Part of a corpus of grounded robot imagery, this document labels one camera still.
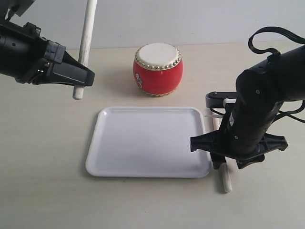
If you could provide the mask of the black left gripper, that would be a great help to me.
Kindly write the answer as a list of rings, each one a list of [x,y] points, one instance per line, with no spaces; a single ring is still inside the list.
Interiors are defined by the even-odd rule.
[[[25,54],[22,74],[15,78],[18,83],[33,83],[47,71],[51,64],[51,83],[69,86],[92,86],[95,73],[71,57],[66,47],[44,37],[41,28],[28,22],[22,27],[24,35],[28,35],[29,50]]]

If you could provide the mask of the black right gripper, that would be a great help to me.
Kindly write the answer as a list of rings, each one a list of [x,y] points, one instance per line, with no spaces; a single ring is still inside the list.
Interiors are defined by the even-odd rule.
[[[284,136],[266,132],[282,105],[276,102],[265,110],[262,102],[248,107],[237,98],[235,103],[225,105],[218,130],[190,138],[190,150],[210,152],[214,169],[226,163],[225,158],[236,160],[239,169],[263,162],[266,153],[285,151],[288,147]]]

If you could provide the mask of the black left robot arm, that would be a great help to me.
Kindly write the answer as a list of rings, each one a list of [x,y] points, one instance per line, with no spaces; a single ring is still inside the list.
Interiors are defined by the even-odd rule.
[[[34,24],[0,21],[0,72],[24,84],[92,86],[95,73],[77,62],[66,48],[40,36]]]

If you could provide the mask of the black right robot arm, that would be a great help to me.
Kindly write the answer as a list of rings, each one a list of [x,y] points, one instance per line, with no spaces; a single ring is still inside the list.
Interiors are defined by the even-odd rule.
[[[209,109],[223,108],[218,130],[190,139],[190,150],[210,153],[218,169],[226,158],[234,159],[239,169],[264,161],[265,154],[284,151],[283,136],[267,132],[275,121],[290,116],[281,112],[285,102],[305,99],[305,48],[276,53],[244,70],[236,79],[234,92],[210,92]]]

